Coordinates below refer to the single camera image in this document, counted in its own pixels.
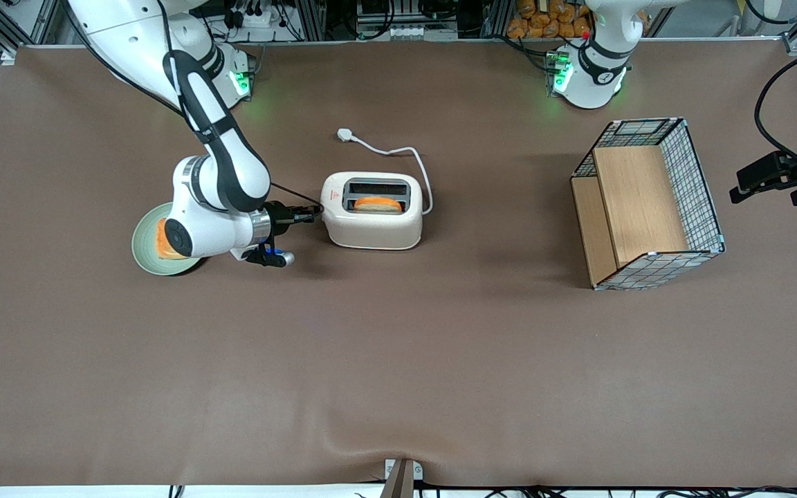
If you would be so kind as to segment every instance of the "metal bracket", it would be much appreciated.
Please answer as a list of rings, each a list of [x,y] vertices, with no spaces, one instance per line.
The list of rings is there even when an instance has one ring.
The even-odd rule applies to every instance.
[[[423,480],[423,466],[416,461],[386,460],[385,470],[386,485],[380,498],[412,498],[414,480]]]
[[[385,469],[383,470],[384,479],[390,478],[390,473],[392,473],[392,468],[395,464],[396,461],[394,459],[386,460]],[[414,480],[423,480],[423,466],[417,461],[411,461],[411,464],[414,466]]]
[[[0,57],[0,61],[2,61],[2,66],[14,66],[14,54],[4,51]]]

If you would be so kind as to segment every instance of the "electronic equipment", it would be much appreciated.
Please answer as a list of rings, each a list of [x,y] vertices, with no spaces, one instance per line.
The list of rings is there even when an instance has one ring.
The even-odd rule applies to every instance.
[[[360,209],[365,199],[377,199],[383,210]],[[423,190],[412,176],[335,173],[325,180],[320,202],[328,235],[338,246],[401,251],[420,242]]]
[[[644,22],[639,10],[671,7],[685,0],[587,0],[595,22],[592,33],[577,44],[558,48],[557,75],[551,92],[584,109],[607,104],[620,91],[629,56],[639,44]]]
[[[230,252],[240,261],[281,268],[292,264],[294,255],[276,249],[275,237],[295,223],[312,223],[320,209],[266,199],[272,184],[269,170],[230,113],[241,85],[236,79],[228,88],[218,85],[224,77],[236,76],[227,54],[238,50],[213,44],[202,21],[184,13],[202,3],[68,4],[70,20],[86,47],[122,81],[179,113],[205,148],[206,154],[184,158],[174,168],[174,201],[167,218],[157,223],[155,237],[146,232],[143,239],[165,239],[173,250],[165,252],[183,258]]]

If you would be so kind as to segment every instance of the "brown tablecloth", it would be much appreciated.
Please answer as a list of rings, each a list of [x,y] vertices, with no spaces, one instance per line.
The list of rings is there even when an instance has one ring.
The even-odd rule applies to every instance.
[[[771,151],[752,108],[789,60],[643,42],[583,111],[496,42],[270,48],[234,114],[275,182],[418,174],[338,127],[415,146],[423,242],[352,251],[298,226],[291,268],[165,278],[131,233],[201,146],[86,51],[20,50],[0,70],[0,485],[370,480],[405,456],[443,485],[797,486],[797,208],[726,194]],[[596,293],[567,179],[608,120],[661,116],[690,123],[728,252]],[[765,122],[797,149],[797,69]]]

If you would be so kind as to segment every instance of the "green led light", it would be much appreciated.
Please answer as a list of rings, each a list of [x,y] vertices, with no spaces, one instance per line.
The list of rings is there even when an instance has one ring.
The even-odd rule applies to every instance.
[[[556,76],[556,85],[554,85],[554,89],[559,92],[565,91],[565,89],[567,89],[567,83],[570,81],[570,77],[573,74],[574,66],[568,63]]]
[[[235,86],[235,91],[237,91],[240,95],[244,95],[248,93],[248,77],[242,75],[241,73],[233,73],[230,71],[230,79],[233,82],[233,86]]]

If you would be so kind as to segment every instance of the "plug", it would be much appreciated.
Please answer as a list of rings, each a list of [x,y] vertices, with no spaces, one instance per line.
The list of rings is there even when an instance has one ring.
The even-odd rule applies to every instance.
[[[348,127],[341,127],[338,130],[338,138],[341,142],[349,142],[354,136],[352,136],[352,130],[348,129]]]

